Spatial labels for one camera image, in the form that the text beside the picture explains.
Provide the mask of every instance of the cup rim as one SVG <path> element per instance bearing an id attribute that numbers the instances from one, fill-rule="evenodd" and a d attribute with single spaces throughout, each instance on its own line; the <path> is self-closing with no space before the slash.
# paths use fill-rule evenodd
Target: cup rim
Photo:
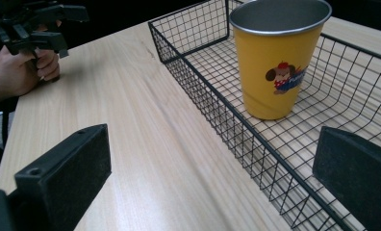
<path id="1" fill-rule="evenodd" d="M 325 21 L 327 21 L 332 15 L 332 7 L 329 3 L 327 3 L 324 0 L 314 0 L 326 6 L 328 8 L 328 14 L 324 18 L 319 20 L 318 22 L 308 26 L 304 26 L 304 27 L 300 27 L 296 29 L 290 29 L 290 30 L 283 30 L 283 31 L 264 31 L 264 30 L 260 31 L 260 30 L 252 30 L 252 29 L 242 27 L 241 25 L 239 25 L 237 22 L 234 21 L 234 15 L 238 13 L 240 10 L 242 10 L 245 7 L 248 7 L 248 5 L 252 3 L 263 2 L 263 1 L 268 1 L 268 0 L 250 0 L 250 1 L 242 3 L 241 5 L 239 5 L 238 7 L 236 7 L 230 12 L 229 14 L 230 23 L 237 29 L 242 30 L 248 34 L 259 35 L 259 36 L 284 36 L 284 35 L 298 34 L 298 33 L 302 33 L 305 31 L 309 31 L 313 28 L 316 28 L 317 26 L 322 25 Z"/>

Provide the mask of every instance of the wire mesh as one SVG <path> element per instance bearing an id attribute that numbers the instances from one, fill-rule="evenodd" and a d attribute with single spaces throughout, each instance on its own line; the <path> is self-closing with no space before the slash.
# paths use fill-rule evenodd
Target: wire mesh
<path id="1" fill-rule="evenodd" d="M 228 14 L 212 0 L 150 21 L 161 62 L 293 230 L 365 230 L 312 174 L 322 126 L 381 146 L 381 57 L 321 35 L 292 112 L 244 108 Z"/>

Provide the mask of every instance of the yellow cup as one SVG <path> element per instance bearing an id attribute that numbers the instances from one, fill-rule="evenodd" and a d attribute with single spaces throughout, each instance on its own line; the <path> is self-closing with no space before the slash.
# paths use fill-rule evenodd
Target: yellow cup
<path id="1" fill-rule="evenodd" d="M 290 113 L 331 13 L 323 0 L 256 0 L 230 13 L 243 103 L 252 116 Z"/>

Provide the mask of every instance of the table surface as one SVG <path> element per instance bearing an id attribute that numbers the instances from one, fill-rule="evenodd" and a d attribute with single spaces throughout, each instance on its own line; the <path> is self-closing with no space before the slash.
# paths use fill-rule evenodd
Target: table surface
<path id="1" fill-rule="evenodd" d="M 368 29 L 324 31 L 381 52 Z M 160 63 L 146 23 L 69 50 L 62 78 L 20 98 L 0 168 L 13 175 L 72 133 L 107 123 L 112 175 L 76 230 L 289 230 Z"/>

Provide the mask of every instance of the cup logo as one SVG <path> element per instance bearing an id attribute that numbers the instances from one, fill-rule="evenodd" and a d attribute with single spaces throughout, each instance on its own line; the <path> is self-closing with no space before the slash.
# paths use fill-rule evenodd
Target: cup logo
<path id="1" fill-rule="evenodd" d="M 304 79 L 307 67 L 301 69 L 287 62 L 281 62 L 276 67 L 270 69 L 266 74 L 268 81 L 274 81 L 274 94 L 284 94 L 288 90 L 299 86 Z"/>

